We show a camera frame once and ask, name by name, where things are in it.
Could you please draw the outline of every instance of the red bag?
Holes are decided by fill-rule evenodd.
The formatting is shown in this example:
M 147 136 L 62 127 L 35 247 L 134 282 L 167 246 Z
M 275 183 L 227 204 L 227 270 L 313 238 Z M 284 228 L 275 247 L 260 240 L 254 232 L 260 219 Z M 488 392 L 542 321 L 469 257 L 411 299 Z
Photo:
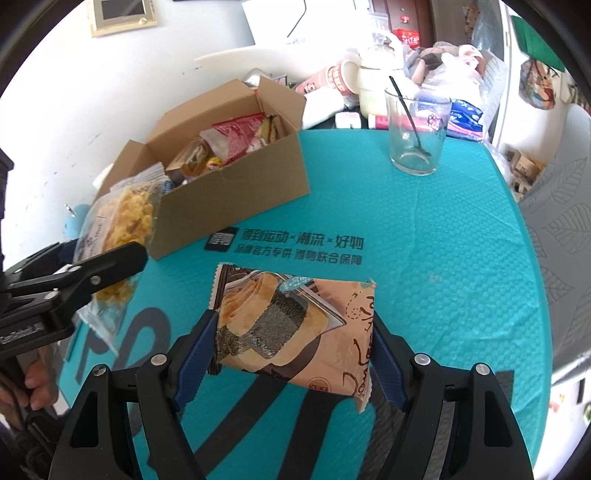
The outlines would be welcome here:
M 395 28 L 392 33 L 396 35 L 404 45 L 408 45 L 411 48 L 419 48 L 421 46 L 421 37 L 415 30 Z

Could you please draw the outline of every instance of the wrapped food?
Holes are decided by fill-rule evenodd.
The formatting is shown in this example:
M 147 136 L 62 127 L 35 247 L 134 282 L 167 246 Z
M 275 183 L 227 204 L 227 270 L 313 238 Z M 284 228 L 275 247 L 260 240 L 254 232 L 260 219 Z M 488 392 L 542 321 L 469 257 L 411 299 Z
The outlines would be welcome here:
M 276 141 L 277 126 L 274 116 L 256 113 L 214 124 L 200 135 L 215 155 L 207 163 L 208 168 L 214 169 Z
M 181 185 L 185 180 L 191 181 L 200 176 L 212 156 L 209 144 L 198 137 L 180 151 L 166 168 L 166 173 L 175 185 Z
M 150 243 L 162 195 L 169 187 L 164 168 L 147 171 L 124 180 L 118 188 L 98 199 L 86 216 L 74 252 L 74 262 L 86 260 L 130 242 Z M 139 275 L 107 286 L 93 295 L 78 311 L 86 322 L 113 349 L 113 340 L 131 300 Z
M 374 289 L 220 264 L 210 300 L 219 313 L 217 361 L 352 396 L 361 412 L 371 393 Z

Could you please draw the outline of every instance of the metal spoon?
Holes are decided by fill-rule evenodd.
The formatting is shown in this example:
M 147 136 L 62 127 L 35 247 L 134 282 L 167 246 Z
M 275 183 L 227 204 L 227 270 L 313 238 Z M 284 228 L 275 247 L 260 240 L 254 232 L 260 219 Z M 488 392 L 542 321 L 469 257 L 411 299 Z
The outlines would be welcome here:
M 389 78 L 390 78 L 390 82 L 392 82 L 392 86 L 394 87 L 394 90 L 396 90 L 396 93 L 398 94 L 398 98 L 400 98 L 400 101 L 402 102 L 402 106 L 404 107 L 404 111 L 406 112 L 407 117 L 410 120 L 410 124 L 413 126 L 414 135 L 417 138 L 417 150 L 419 150 L 419 152 L 422 153 L 423 155 L 425 155 L 426 157 L 431 157 L 431 154 L 427 150 L 425 150 L 423 148 L 423 146 L 421 145 L 421 139 L 418 136 L 417 126 L 414 124 L 413 116 L 410 114 L 410 111 L 408 110 L 407 104 L 404 101 L 404 97 L 402 96 L 402 92 L 400 91 L 400 88 L 398 88 L 398 85 L 396 85 L 396 81 L 394 80 L 394 77 L 392 77 L 390 75 Z

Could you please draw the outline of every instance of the open cardboard box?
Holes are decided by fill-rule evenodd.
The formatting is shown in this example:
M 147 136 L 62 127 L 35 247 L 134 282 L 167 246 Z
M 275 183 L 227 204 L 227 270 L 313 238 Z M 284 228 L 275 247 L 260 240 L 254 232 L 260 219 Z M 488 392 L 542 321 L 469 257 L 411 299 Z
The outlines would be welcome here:
M 130 140 L 97 198 L 116 182 L 156 162 L 166 168 L 212 124 L 253 113 L 278 115 L 279 140 L 220 170 L 210 171 L 162 198 L 148 247 L 159 259 L 228 226 L 310 193 L 297 136 L 306 98 L 268 79 L 257 93 L 233 80 L 164 114 L 145 144 Z

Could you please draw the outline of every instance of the blue gripper pad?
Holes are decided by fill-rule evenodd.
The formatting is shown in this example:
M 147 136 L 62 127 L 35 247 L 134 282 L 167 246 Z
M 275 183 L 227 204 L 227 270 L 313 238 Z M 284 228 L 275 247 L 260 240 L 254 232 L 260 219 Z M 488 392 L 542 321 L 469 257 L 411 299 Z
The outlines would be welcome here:
M 217 313 L 213 314 L 178 371 L 177 392 L 174 401 L 180 409 L 192 402 L 197 395 L 215 349 Z
M 395 404 L 400 411 L 406 411 L 408 398 L 404 391 L 402 370 L 378 329 L 374 329 L 371 363 L 386 400 Z

